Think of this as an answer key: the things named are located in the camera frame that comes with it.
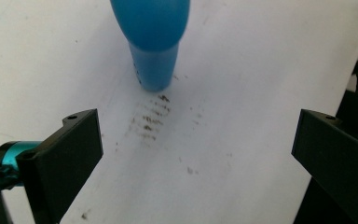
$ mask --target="screw hole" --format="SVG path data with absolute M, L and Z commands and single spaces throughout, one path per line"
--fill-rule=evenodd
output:
M 336 120 L 336 118 L 333 117 L 333 116 L 327 116 L 326 118 L 327 118 L 327 119 L 331 119 L 331 120 Z
M 22 157 L 26 160 L 31 159 L 36 153 L 35 152 L 28 152 L 26 154 L 24 154 Z

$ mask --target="white surface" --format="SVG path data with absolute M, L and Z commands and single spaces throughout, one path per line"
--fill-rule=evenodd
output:
M 358 0 L 192 1 L 176 78 L 149 93 L 109 1 L 0 0 L 0 145 L 96 107 L 104 156 L 62 223 L 291 223 L 300 108 L 335 114 L 357 56 Z

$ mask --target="black ink mark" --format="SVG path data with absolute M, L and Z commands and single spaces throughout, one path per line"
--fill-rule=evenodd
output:
M 157 116 L 159 116 L 159 117 L 161 117 L 162 116 L 162 114 L 160 113 L 160 112 L 158 112 L 157 110 L 155 110 L 155 109 L 151 109 L 151 111 L 153 112 L 153 113 L 155 113 Z
M 155 102 L 155 105 L 158 105 L 159 107 L 164 108 L 164 109 L 167 110 L 168 112 L 171 111 L 171 109 L 170 109 L 169 107 L 167 107 L 166 105 L 161 105 L 161 104 L 159 104 L 159 103 L 157 103 L 157 102 Z
M 156 136 L 153 136 L 153 135 L 150 135 L 150 134 L 148 134 L 148 133 L 142 133 L 142 134 L 140 134 L 144 139 L 146 139 L 146 138 L 151 138 L 151 139 L 153 139 L 153 141 L 156 141 Z
M 152 128 L 150 128 L 150 126 L 149 126 L 149 125 L 145 125 L 145 126 L 144 126 L 144 129 L 145 129 L 145 130 L 148 130 L 148 131 L 153 131 L 153 129 L 152 129 Z
M 162 101 L 165 101 L 165 102 L 170 102 L 170 100 L 165 96 L 165 95 L 160 95 L 159 97 L 158 97 L 160 100 L 162 100 Z
M 148 116 L 143 116 L 143 119 L 146 120 L 148 123 L 150 124 L 159 124 L 159 125 L 162 125 L 162 122 L 159 121 L 158 119 L 151 119 L 150 117 Z
M 82 218 L 83 220 L 88 220 L 88 214 L 89 214 L 90 211 L 91 211 L 91 210 L 89 209 L 89 210 L 87 210 L 87 212 L 84 212 L 84 213 L 81 215 L 81 218 Z
M 193 174 L 193 169 L 191 169 L 190 167 L 187 166 L 187 172 L 192 175 Z

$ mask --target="teal metal part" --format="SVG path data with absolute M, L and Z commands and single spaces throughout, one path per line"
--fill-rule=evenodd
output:
M 19 166 L 16 162 L 16 157 L 23 151 L 33 149 L 39 146 L 41 142 L 36 141 L 22 141 L 15 143 L 5 154 L 2 159 L 2 165 L 11 166 L 14 170 L 19 171 Z

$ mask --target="blue marker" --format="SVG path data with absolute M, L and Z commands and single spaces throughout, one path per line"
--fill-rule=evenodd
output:
M 147 91 L 171 83 L 190 0 L 111 0 L 118 24 L 130 43 L 137 77 Z

